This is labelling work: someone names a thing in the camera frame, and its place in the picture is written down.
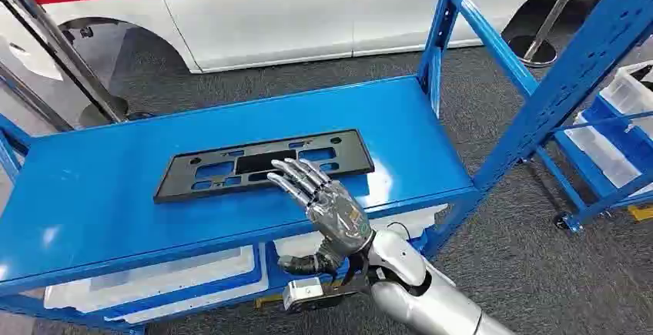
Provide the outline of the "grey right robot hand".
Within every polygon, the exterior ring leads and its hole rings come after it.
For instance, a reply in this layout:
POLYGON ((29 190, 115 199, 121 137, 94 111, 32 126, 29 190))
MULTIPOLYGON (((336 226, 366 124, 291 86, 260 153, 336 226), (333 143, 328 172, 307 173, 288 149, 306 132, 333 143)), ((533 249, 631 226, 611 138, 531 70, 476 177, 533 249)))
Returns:
POLYGON ((336 276, 344 260, 361 251, 373 238, 367 214, 347 189, 307 159, 274 159, 280 173, 267 173, 269 181, 304 208, 307 219, 323 240, 307 256, 281 256, 278 265, 289 274, 336 276))

